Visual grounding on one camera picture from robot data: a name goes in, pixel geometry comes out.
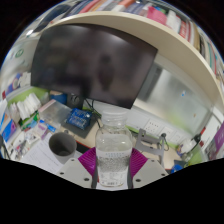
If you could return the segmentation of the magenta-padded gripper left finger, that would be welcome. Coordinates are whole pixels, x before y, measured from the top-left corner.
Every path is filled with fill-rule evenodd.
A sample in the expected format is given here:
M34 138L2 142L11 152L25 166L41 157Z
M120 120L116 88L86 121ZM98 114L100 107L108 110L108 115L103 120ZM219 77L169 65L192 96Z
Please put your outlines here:
M95 189L98 182L95 149L89 149L79 158L70 158L57 175L81 187Z

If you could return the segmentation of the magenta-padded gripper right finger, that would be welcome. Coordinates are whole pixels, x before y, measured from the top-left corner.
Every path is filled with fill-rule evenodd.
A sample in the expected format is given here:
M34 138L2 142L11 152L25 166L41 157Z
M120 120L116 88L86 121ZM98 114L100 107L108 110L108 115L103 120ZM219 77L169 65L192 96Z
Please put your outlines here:
M129 189L143 187L167 175L168 173L157 160L148 159L138 150L132 150L127 174Z

